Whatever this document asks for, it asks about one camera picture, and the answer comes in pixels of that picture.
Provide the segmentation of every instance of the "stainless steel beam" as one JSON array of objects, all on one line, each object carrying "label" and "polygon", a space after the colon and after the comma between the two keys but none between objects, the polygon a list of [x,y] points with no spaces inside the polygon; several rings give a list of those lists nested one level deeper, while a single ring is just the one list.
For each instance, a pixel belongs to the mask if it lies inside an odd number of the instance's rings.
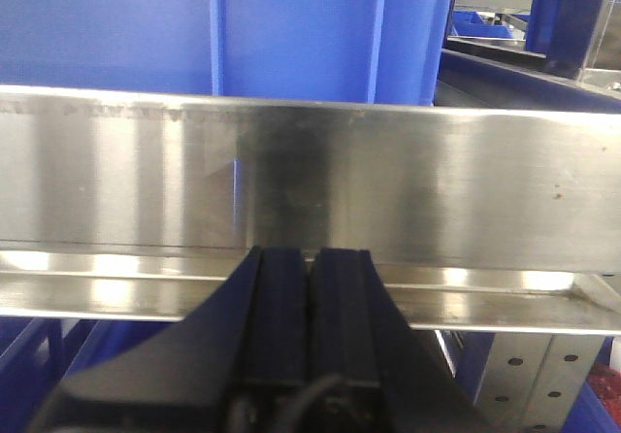
[{"label": "stainless steel beam", "polygon": [[4,87],[0,133],[0,246],[621,271],[617,115]]},{"label": "stainless steel beam", "polygon": [[455,0],[454,11],[496,14],[528,14],[533,0]]},{"label": "stainless steel beam", "polygon": [[[0,251],[0,315],[175,321],[222,283],[238,251],[194,256]],[[621,334],[621,297],[597,276],[377,264],[415,329]]]}]

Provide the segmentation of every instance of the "red object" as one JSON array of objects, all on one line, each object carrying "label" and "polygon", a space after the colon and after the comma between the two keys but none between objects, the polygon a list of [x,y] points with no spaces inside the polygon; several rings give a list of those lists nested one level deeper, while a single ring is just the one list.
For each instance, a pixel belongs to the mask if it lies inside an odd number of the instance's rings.
[{"label": "red object", "polygon": [[596,362],[588,382],[612,419],[621,426],[621,373]]}]

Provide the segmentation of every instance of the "blue plastic crate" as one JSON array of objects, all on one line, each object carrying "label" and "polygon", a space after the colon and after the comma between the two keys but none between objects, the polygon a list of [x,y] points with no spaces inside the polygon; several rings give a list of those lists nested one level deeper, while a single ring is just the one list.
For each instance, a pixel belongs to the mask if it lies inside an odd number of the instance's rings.
[{"label": "blue plastic crate", "polygon": [[0,432],[19,433],[65,373],[93,322],[0,318]]},{"label": "blue plastic crate", "polygon": [[0,0],[0,83],[431,104],[449,5]]},{"label": "blue plastic crate", "polygon": [[455,22],[479,23],[481,25],[485,23],[479,14],[465,11],[453,13],[453,24]]},{"label": "blue plastic crate", "polygon": [[477,13],[453,13],[452,34],[465,37],[513,38],[504,25],[492,25],[483,21]]}]

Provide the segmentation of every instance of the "blue container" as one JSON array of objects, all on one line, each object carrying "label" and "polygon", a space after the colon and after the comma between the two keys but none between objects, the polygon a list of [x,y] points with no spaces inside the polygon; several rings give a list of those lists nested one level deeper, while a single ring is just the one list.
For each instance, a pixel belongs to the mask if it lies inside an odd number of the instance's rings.
[{"label": "blue container", "polygon": [[492,25],[483,21],[477,13],[453,13],[452,35],[484,38],[513,38],[504,25]]},{"label": "blue container", "polygon": [[0,432],[23,431],[91,327],[84,320],[0,318]]},{"label": "blue container", "polygon": [[431,104],[449,3],[0,0],[0,82]]}]

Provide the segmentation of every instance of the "black cable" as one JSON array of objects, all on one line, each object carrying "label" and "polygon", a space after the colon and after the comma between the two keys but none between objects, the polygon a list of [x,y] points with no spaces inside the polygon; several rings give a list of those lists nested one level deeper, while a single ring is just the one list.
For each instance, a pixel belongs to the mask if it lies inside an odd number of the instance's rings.
[{"label": "black cable", "polygon": [[311,383],[284,404],[267,433],[293,433],[309,407],[343,383],[340,375],[325,375]]}]

